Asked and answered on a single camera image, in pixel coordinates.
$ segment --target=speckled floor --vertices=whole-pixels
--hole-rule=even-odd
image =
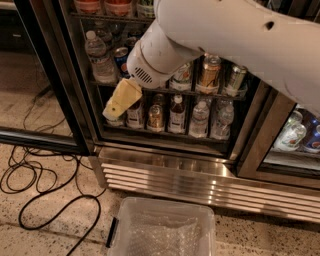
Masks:
[[[12,146],[0,145],[1,175],[7,168]],[[44,166],[54,169],[58,183],[71,175],[74,164],[62,157],[32,157]],[[23,187],[30,181],[31,171],[24,169],[10,179],[14,188]],[[87,194],[99,194],[94,174],[81,167],[79,186]],[[52,184],[52,176],[44,174],[40,188]],[[0,255],[66,255],[87,228],[93,223],[97,205],[82,199],[68,208],[48,226],[36,231],[19,227],[18,215],[23,205],[36,196],[35,185],[27,191],[8,195],[0,192]],[[80,195],[72,181],[61,191],[36,201],[25,211],[23,221],[28,226],[40,225],[57,213],[68,201]],[[72,255],[107,255],[105,247],[112,217],[117,215],[120,203],[127,196],[141,196],[121,191],[107,190],[99,201],[102,214],[97,226]],[[227,209],[214,209],[216,218],[216,255],[320,255],[320,225],[289,221],[269,216],[255,215]]]

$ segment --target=electrical cord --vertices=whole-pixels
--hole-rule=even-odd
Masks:
[[[106,191],[106,189],[104,189],[97,196],[83,193],[83,191],[80,189],[79,183],[78,183],[79,167],[83,166],[83,167],[85,167],[86,169],[89,169],[89,170],[92,170],[92,168],[86,166],[85,164],[83,164],[81,162],[82,157],[78,158],[75,155],[62,155],[60,153],[55,153],[55,152],[52,152],[50,154],[41,153],[41,150],[32,149],[32,148],[25,148],[24,147],[24,148],[22,148],[23,154],[22,154],[21,159],[17,160],[17,157],[15,156],[17,154],[17,148],[18,148],[17,146],[14,146],[12,151],[11,151],[11,155],[10,155],[9,160],[8,160],[8,168],[4,171],[4,173],[3,173],[3,175],[1,176],[1,179],[0,179],[0,190],[3,193],[6,193],[6,194],[17,194],[17,193],[22,193],[22,192],[28,190],[34,184],[36,184],[36,190],[39,193],[37,196],[35,196],[31,200],[29,200],[22,207],[22,209],[20,210],[19,217],[18,217],[18,221],[19,221],[20,227],[22,227],[23,229],[26,229],[26,230],[38,230],[38,229],[41,229],[41,228],[49,225],[51,222],[53,222],[58,216],[60,216],[60,214],[62,214],[70,205],[72,205],[76,201],[79,201],[81,199],[87,199],[87,200],[93,200],[93,201],[96,202],[96,204],[98,206],[98,213],[97,213],[97,216],[95,218],[95,221],[93,222],[91,227],[85,232],[85,234],[80,238],[80,240],[68,252],[67,255],[71,255],[72,252],[82,243],[82,241],[89,235],[89,233],[94,229],[94,227],[98,223],[98,221],[100,219],[100,216],[101,216],[101,204],[100,204],[100,202],[98,200],[98,197],[101,196]],[[54,170],[52,170],[52,169],[43,167],[43,165],[38,161],[28,160],[27,159],[28,156],[37,156],[37,157],[61,156],[64,159],[64,161],[68,161],[68,162],[74,161],[75,162],[75,169],[72,172],[72,176],[66,182],[64,182],[63,184],[61,184],[61,185],[59,185],[59,186],[54,188],[54,186],[57,184],[57,180],[58,180],[58,175],[56,174],[56,172]],[[11,179],[12,175],[17,171],[24,170],[24,169],[28,169],[28,170],[32,171],[32,178],[31,178],[30,182],[27,185],[25,185],[23,188],[13,188],[12,185],[10,185],[10,179]],[[47,188],[46,190],[41,191],[39,189],[39,184],[41,182],[41,177],[42,177],[44,172],[49,172],[50,174],[53,174],[54,175],[54,181],[53,181],[52,185],[49,188]],[[54,192],[62,189],[63,187],[68,185],[73,180],[75,180],[76,187],[77,187],[78,191],[81,194],[80,196],[72,199],[56,215],[54,215],[50,220],[48,220],[47,222],[45,222],[45,223],[43,223],[43,224],[41,224],[39,226],[32,226],[31,227],[31,226],[27,226],[26,224],[23,223],[24,211],[28,208],[28,206],[30,204],[32,204],[36,200],[39,200],[43,196],[46,196],[48,194],[54,193]]]

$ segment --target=clear plastic bin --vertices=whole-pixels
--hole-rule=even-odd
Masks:
[[[215,221],[209,207],[126,198],[117,219],[108,256],[215,255]]]

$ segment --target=water bottle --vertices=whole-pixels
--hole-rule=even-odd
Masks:
[[[217,116],[213,118],[210,138],[217,140],[227,140],[230,137],[230,125],[234,119],[234,108],[227,105],[219,110]]]
[[[210,110],[206,101],[201,100],[194,107],[189,125],[189,135],[195,138],[205,138],[208,134]]]
[[[85,49],[91,62],[95,80],[101,83],[116,82],[113,59],[110,52],[107,51],[105,43],[96,36],[94,31],[88,31],[86,36]]]
[[[102,39],[107,47],[107,51],[110,51],[114,47],[112,34],[104,21],[96,21],[94,26],[95,33]]]

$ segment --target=bottle cap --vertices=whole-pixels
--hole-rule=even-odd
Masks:
[[[181,95],[175,95],[174,96],[174,102],[177,104],[180,104],[182,102],[182,96]]]
[[[231,105],[228,105],[227,107],[226,107],[226,111],[227,112],[233,112],[233,106],[231,106]]]
[[[95,38],[96,38],[96,33],[95,33],[94,31],[90,30],[90,31],[88,31],[88,32],[86,33],[86,36],[87,36],[87,38],[88,38],[89,40],[92,40],[92,39],[95,39]]]
[[[199,106],[199,108],[205,108],[205,107],[207,106],[207,103],[202,100],[202,101],[200,101],[200,102],[198,103],[198,106]]]

